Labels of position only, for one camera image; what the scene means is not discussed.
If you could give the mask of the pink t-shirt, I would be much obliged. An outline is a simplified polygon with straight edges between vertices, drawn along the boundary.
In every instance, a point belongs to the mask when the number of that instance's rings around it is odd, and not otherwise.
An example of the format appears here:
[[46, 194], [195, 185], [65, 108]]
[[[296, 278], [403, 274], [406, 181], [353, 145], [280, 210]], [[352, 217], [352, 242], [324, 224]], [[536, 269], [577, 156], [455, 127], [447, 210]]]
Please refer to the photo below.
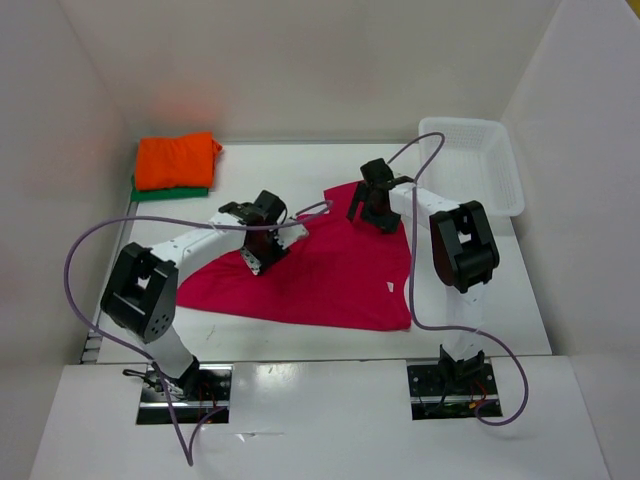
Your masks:
[[325, 190], [329, 213], [265, 274], [237, 252], [209, 263], [178, 289], [180, 307], [288, 324], [401, 331], [411, 317], [404, 288], [411, 255], [403, 228], [384, 234], [346, 217], [356, 185]]

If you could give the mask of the green t-shirt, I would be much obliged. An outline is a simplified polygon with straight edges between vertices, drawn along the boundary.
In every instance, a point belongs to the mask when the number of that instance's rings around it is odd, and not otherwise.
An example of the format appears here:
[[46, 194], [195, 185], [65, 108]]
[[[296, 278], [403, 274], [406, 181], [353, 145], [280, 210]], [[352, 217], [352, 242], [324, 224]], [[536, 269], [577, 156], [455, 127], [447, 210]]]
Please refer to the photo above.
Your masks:
[[130, 201], [136, 203], [202, 198], [207, 197], [209, 194], [209, 189], [206, 187], [176, 187], [170, 189], [140, 191], [136, 188], [134, 175], [131, 176], [130, 182]]

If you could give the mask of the orange t-shirt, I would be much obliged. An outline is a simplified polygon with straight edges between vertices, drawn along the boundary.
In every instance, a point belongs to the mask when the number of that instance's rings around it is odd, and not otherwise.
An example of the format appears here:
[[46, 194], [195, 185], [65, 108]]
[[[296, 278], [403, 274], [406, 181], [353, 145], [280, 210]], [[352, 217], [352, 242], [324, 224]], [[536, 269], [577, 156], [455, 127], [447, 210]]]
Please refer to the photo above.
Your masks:
[[136, 155], [135, 187], [139, 191], [211, 188], [222, 151], [211, 132], [142, 138]]

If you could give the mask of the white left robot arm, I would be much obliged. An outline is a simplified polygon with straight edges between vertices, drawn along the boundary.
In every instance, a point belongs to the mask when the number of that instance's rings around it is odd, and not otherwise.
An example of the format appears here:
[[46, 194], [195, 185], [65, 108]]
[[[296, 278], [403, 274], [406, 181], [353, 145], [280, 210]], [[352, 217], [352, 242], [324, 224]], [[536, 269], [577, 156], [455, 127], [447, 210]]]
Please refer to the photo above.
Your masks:
[[207, 226], [144, 247], [135, 242], [119, 253], [100, 301], [101, 310], [126, 330], [165, 375], [163, 386], [176, 399], [205, 394], [212, 381], [173, 327], [178, 289], [192, 274], [232, 252], [262, 274], [284, 258], [276, 225], [286, 204], [262, 191], [252, 202], [229, 202]]

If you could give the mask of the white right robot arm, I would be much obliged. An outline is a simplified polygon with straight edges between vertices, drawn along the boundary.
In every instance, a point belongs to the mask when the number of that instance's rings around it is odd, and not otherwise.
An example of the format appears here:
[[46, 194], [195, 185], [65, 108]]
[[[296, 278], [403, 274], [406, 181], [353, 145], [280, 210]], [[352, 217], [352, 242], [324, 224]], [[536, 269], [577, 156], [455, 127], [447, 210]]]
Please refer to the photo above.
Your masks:
[[445, 286], [447, 333], [440, 346], [438, 380], [450, 393], [462, 392], [484, 363], [479, 330], [483, 325], [486, 285], [500, 257], [481, 203], [459, 203], [395, 176], [381, 158], [360, 167], [347, 212], [383, 233], [394, 233], [402, 218], [429, 230], [435, 272]]

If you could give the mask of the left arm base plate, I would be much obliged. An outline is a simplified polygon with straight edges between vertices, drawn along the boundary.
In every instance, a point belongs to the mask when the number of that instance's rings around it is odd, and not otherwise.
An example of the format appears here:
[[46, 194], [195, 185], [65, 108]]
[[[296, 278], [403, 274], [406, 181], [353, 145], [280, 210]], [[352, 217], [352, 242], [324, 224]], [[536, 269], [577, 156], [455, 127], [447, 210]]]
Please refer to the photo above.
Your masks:
[[[167, 382], [169, 397], [179, 424], [227, 424], [230, 415], [230, 396], [233, 366], [204, 364], [201, 366], [204, 385], [185, 394], [175, 384]], [[165, 392], [157, 373], [148, 366], [145, 371], [124, 369], [122, 374], [142, 381], [136, 424], [142, 426], [168, 425], [171, 416]]]

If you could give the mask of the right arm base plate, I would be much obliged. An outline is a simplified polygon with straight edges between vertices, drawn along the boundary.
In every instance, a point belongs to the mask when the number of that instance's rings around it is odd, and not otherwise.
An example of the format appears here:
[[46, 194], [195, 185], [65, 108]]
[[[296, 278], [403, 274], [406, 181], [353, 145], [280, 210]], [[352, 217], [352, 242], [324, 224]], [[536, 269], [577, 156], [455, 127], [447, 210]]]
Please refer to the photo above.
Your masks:
[[490, 362], [470, 379], [447, 381], [436, 360], [406, 364], [413, 421], [502, 416], [498, 388]]

